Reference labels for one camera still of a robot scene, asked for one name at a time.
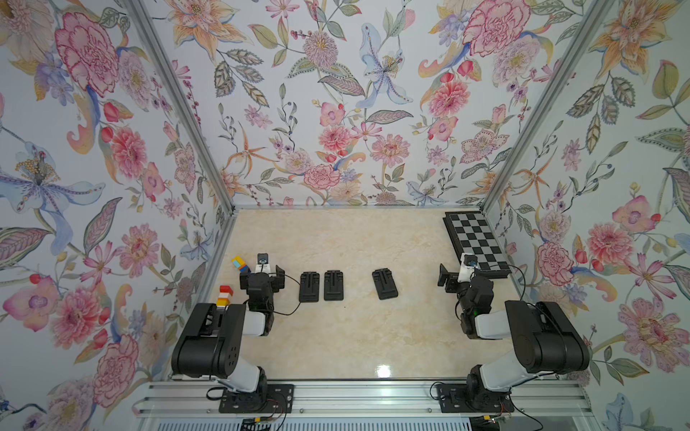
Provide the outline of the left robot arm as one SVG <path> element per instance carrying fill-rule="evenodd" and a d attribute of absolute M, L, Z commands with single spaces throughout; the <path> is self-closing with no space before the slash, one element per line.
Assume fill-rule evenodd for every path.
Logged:
<path fill-rule="evenodd" d="M 171 357 L 172 372 L 217 382 L 230 400 L 266 402 L 265 371 L 241 357 L 247 337 L 266 337 L 275 320 L 274 295 L 285 287 L 281 267 L 263 266 L 242 273 L 240 287 L 248 295 L 243 305 L 199 303 L 192 310 Z"/>

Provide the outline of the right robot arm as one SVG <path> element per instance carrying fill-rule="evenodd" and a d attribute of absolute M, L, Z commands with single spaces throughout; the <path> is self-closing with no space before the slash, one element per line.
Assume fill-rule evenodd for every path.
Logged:
<path fill-rule="evenodd" d="M 503 357 L 472 368 L 461 392 L 469 402 L 504 400 L 521 384 L 588 368 L 589 348 L 557 303 L 509 300 L 494 311 L 492 280 L 467 265 L 458 272 L 440 265 L 438 285 L 456 295 L 456 318 L 469 339 L 512 343 Z"/>

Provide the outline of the yellow blue toy block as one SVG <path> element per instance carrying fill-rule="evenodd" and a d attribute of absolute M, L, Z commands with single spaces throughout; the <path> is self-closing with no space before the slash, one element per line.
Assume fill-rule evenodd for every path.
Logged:
<path fill-rule="evenodd" d="M 232 264 L 240 273 L 250 273 L 251 272 L 251 269 L 248 267 L 248 265 L 245 263 L 245 261 L 239 256 L 236 256 L 235 258 L 232 259 Z"/>

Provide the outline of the red white yellow block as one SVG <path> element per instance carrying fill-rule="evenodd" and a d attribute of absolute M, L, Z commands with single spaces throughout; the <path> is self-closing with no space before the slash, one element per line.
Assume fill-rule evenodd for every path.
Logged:
<path fill-rule="evenodd" d="M 233 288 L 228 285 L 223 285 L 219 287 L 219 295 L 217 296 L 216 305 L 220 308 L 225 308 L 231 305 L 232 298 L 234 295 Z"/>

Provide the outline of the black white chessboard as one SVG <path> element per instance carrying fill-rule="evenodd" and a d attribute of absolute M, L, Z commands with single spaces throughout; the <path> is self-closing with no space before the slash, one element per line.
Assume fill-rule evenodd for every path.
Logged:
<path fill-rule="evenodd" d="M 509 277 L 510 266 L 482 212 L 446 212 L 443 222 L 461 263 L 465 256 L 472 256 L 472 268 L 478 274 L 492 279 Z"/>

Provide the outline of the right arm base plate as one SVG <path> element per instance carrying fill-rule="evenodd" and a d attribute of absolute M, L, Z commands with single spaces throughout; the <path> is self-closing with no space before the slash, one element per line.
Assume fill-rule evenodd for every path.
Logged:
<path fill-rule="evenodd" d="M 488 391 L 469 384 L 437 384 L 432 394 L 438 399 L 442 413 L 513 413 L 515 407 L 508 393 Z"/>

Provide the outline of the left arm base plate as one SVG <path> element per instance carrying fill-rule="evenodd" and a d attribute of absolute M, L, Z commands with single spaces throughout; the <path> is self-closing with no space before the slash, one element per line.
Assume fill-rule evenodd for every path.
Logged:
<path fill-rule="evenodd" d="M 292 412 L 294 384 L 268 384 L 255 393 L 224 390 L 218 411 L 222 414 L 278 415 Z"/>

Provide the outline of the aluminium front rail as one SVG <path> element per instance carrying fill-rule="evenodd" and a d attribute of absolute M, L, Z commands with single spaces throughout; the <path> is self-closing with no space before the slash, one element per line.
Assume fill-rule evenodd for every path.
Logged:
<path fill-rule="evenodd" d="M 297 380 L 292 381 L 290 420 L 298 418 L 451 418 L 429 394 L 431 380 Z M 222 413 L 220 402 L 207 398 L 214 384 L 207 381 L 169 381 L 146 386 L 132 410 L 144 418 L 250 418 L 250 413 Z M 594 416 L 589 398 L 570 381 L 536 380 L 514 389 L 516 411 L 503 418 Z"/>

